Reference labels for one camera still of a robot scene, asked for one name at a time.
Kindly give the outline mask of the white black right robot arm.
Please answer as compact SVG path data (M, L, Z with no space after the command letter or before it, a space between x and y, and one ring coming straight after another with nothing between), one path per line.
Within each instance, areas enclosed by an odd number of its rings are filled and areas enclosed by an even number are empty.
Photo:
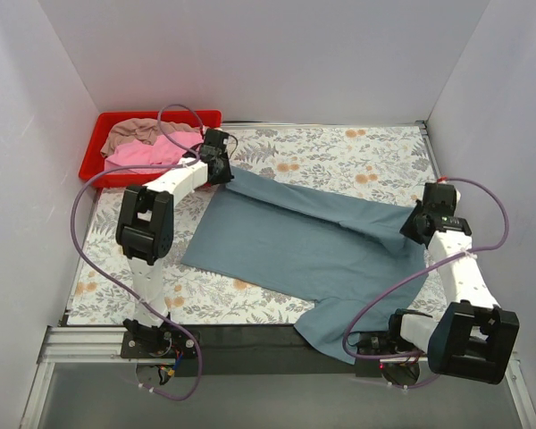
M434 259L448 306L440 319L397 310L389 319L388 348L397 355L425 353L435 374L498 384L519 332L515 312L503 309L482 277L466 219L456 216L459 193L440 180L425 184L400 232Z

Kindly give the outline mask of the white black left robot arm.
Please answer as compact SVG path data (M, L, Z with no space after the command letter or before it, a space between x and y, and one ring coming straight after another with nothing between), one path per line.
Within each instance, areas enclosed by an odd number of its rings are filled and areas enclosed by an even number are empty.
M132 273L133 295L138 300L134 316L123 324L141 332L141 346L155 358L172 346L171 334L161 328L169 315L163 286L163 260L172 248L174 208L195 189L224 184L233 179L227 152L231 135L209 129L204 141L144 185L130 185L123 194L116 241Z

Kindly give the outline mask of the blue-grey t shirt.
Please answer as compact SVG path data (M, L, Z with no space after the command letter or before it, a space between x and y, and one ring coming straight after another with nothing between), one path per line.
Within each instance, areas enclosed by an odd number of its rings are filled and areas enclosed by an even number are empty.
M297 332L353 364L345 330L386 330L424 285L423 248L400 233L409 215L404 206L237 169L215 192L182 263L313 302Z

